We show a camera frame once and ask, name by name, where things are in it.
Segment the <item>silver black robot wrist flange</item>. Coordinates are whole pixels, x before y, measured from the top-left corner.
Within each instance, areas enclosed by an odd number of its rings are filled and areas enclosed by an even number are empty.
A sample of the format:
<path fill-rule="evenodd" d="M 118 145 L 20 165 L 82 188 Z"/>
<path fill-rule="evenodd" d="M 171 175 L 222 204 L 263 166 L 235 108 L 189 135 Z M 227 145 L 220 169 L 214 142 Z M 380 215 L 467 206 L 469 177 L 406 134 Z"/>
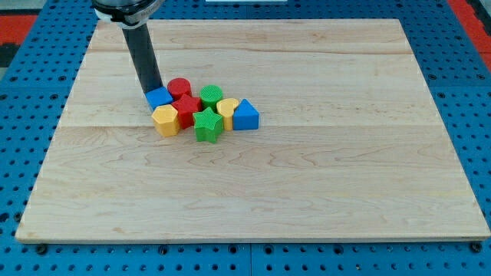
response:
<path fill-rule="evenodd" d="M 146 24 L 163 3 L 164 0 L 92 0 L 91 7 L 101 21 L 135 29 Z"/>

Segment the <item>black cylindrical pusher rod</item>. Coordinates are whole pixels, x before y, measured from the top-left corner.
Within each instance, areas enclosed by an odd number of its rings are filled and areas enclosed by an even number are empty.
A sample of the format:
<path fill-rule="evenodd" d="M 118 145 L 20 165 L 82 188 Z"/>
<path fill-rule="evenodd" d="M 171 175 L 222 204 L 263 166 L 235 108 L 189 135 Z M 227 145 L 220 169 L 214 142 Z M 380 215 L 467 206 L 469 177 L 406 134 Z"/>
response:
<path fill-rule="evenodd" d="M 123 34 L 142 91 L 146 94 L 161 87 L 163 82 L 147 25 L 124 29 Z"/>

